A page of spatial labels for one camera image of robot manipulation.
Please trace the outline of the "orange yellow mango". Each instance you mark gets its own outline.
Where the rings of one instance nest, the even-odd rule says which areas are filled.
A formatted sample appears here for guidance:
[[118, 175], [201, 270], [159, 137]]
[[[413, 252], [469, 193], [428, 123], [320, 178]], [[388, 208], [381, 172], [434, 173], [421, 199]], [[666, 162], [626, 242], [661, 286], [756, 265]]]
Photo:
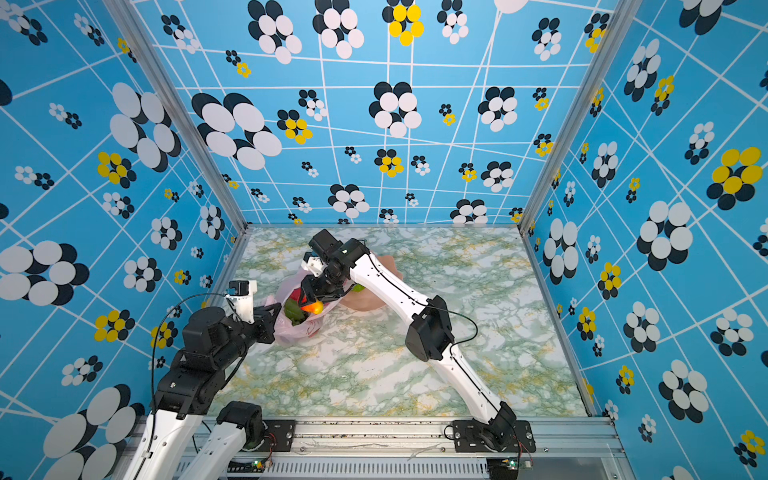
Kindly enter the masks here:
[[301, 307], [301, 310], [309, 315], [320, 315], [325, 309], [324, 303], [316, 301]]

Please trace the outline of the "pink printed plastic bag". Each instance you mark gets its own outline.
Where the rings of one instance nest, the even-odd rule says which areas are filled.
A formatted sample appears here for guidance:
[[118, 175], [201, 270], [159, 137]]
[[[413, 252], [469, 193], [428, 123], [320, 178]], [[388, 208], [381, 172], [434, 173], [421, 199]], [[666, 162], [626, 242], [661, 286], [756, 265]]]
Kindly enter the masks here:
[[301, 307], [301, 281], [307, 275], [307, 271], [299, 269], [292, 277], [284, 280], [277, 292], [269, 295], [264, 302], [265, 306], [274, 303], [281, 306], [274, 324], [274, 336], [278, 343], [293, 344], [312, 338], [321, 330], [324, 317], [339, 303], [338, 300], [324, 303], [319, 312], [309, 311], [309, 306]]

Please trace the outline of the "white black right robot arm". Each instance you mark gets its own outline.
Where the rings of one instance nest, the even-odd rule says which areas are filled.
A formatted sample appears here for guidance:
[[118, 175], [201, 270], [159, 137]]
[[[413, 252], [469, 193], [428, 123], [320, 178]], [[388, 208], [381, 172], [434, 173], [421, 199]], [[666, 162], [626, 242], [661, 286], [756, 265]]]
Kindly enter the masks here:
[[302, 310], [319, 314], [325, 305], [350, 293], [354, 285], [364, 287], [405, 323], [405, 346], [456, 390], [488, 449], [502, 452], [519, 441], [516, 414], [466, 360], [452, 331], [455, 313], [442, 297], [428, 297], [408, 286], [355, 238], [341, 242], [323, 229], [311, 238], [309, 247], [311, 251], [302, 260], [307, 272], [300, 284]]

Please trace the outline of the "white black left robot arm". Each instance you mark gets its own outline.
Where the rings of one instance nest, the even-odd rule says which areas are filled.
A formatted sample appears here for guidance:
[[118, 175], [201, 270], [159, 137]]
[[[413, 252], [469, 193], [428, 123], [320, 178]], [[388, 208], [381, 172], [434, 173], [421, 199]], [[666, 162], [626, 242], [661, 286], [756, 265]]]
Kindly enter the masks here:
[[[237, 369], [250, 348], [274, 342], [278, 303], [251, 310], [251, 323], [221, 307], [206, 307], [191, 315], [183, 330], [184, 348], [170, 371], [158, 382], [152, 412], [126, 479], [171, 479], [215, 396], [230, 381], [226, 370]], [[233, 401], [216, 418], [206, 443], [184, 468], [183, 479], [218, 479], [241, 451], [264, 449], [268, 456], [290, 449], [293, 425], [270, 429], [260, 406]]]

